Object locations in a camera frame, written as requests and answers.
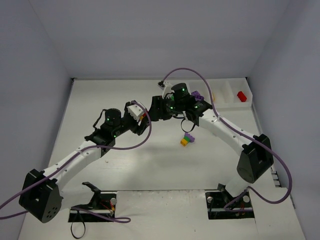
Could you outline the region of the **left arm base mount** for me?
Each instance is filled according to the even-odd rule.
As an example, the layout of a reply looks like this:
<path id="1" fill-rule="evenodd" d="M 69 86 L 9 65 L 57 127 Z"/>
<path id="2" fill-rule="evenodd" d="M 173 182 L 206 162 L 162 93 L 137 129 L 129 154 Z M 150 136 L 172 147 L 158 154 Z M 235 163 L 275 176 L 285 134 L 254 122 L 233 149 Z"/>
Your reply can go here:
<path id="1" fill-rule="evenodd" d="M 102 191 L 90 182 L 83 182 L 83 186 L 93 192 L 90 201 L 86 204 L 78 204 L 76 207 L 83 210 L 88 210 L 93 213 L 102 215 L 107 218 L 115 218 L 117 192 L 116 191 Z M 98 216 L 89 214 L 85 211 L 77 211 L 71 209 L 68 217 L 69 223 L 99 223 L 111 222 L 108 219 L 102 219 Z"/>

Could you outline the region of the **purple sloped lego brick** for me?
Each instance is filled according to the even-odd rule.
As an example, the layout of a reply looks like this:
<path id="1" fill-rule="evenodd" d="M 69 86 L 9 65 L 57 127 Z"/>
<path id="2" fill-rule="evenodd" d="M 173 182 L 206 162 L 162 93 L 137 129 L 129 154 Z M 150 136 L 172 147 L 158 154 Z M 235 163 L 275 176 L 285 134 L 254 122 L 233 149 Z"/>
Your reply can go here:
<path id="1" fill-rule="evenodd" d="M 204 100 L 204 97 L 197 90 L 193 91 L 191 93 L 191 95 L 194 96 L 196 101 L 203 101 Z"/>

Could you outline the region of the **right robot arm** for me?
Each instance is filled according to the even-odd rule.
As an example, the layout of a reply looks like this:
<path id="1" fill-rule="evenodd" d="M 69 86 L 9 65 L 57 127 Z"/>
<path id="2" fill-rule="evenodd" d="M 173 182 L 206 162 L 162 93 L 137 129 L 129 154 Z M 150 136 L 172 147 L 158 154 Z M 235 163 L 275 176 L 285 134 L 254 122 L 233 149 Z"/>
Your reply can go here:
<path id="1" fill-rule="evenodd" d="M 182 114 L 195 126 L 219 137 L 239 155 L 237 174 L 224 187 L 230 196 L 240 195 L 274 164 L 272 154 L 266 150 L 271 146 L 266 135 L 250 134 L 247 139 L 248 132 L 214 113 L 212 105 L 205 100 L 196 100 L 185 83 L 172 85 L 164 81 L 157 85 L 162 95 L 152 98 L 148 112 L 153 121 L 168 120 Z"/>

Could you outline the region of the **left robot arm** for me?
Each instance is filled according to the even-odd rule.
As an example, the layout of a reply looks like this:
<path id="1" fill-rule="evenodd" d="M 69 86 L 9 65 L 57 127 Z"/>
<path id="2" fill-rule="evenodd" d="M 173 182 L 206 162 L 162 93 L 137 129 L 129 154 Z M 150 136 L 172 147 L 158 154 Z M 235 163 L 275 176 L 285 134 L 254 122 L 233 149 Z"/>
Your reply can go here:
<path id="1" fill-rule="evenodd" d="M 27 173 L 18 203 L 41 223 L 51 221 L 60 210 L 76 205 L 74 200 L 68 200 L 64 187 L 109 150 L 117 150 L 117 137 L 127 131 L 141 135 L 152 127 L 149 112 L 136 101 L 125 104 L 124 114 L 116 108 L 103 109 L 98 118 L 104 122 L 97 127 L 95 121 L 93 133 L 71 154 L 44 170 L 33 169 Z"/>

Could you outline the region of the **red yellow green lego stack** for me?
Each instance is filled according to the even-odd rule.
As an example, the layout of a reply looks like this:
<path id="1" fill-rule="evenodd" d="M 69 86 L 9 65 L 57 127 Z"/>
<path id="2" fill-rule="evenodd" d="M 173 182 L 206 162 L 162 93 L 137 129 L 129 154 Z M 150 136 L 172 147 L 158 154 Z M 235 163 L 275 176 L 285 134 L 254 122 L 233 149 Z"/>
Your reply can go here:
<path id="1" fill-rule="evenodd" d="M 139 117 L 139 121 L 142 122 L 148 122 L 148 117 L 146 113 L 143 113 L 140 117 Z"/>

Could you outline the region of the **purple green yellow lego stack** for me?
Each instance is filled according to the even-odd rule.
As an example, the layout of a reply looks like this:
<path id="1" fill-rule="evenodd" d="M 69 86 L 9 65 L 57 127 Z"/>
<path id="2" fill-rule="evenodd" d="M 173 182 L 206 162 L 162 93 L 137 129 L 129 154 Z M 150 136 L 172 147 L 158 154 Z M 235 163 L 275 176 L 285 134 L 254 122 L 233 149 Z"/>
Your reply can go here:
<path id="1" fill-rule="evenodd" d="M 180 144 L 184 147 L 186 147 L 189 143 L 194 143 L 194 142 L 195 142 L 195 138 L 188 132 L 185 132 L 183 138 L 180 140 Z"/>

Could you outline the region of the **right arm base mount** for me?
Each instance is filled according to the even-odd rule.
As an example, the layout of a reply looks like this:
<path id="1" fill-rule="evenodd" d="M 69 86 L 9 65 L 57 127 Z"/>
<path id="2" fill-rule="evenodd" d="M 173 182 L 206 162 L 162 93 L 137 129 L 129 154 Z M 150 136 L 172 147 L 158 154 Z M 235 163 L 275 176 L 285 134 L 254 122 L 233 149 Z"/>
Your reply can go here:
<path id="1" fill-rule="evenodd" d="M 226 186 L 219 183 L 217 189 L 205 191 L 205 200 L 209 220 L 255 218 L 251 198 L 247 190 L 236 197 L 232 197 L 227 192 Z"/>

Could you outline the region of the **red lego brick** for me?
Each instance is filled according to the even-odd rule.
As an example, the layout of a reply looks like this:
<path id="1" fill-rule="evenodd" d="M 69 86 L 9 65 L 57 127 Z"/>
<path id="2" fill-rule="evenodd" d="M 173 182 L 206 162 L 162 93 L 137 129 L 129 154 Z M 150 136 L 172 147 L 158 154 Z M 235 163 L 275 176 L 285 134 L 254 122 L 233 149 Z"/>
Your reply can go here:
<path id="1" fill-rule="evenodd" d="M 242 103 L 245 103 L 247 102 L 248 98 L 247 96 L 245 95 L 245 93 L 243 91 L 239 91 L 237 93 L 237 97 L 239 98 L 239 100 L 242 102 Z"/>

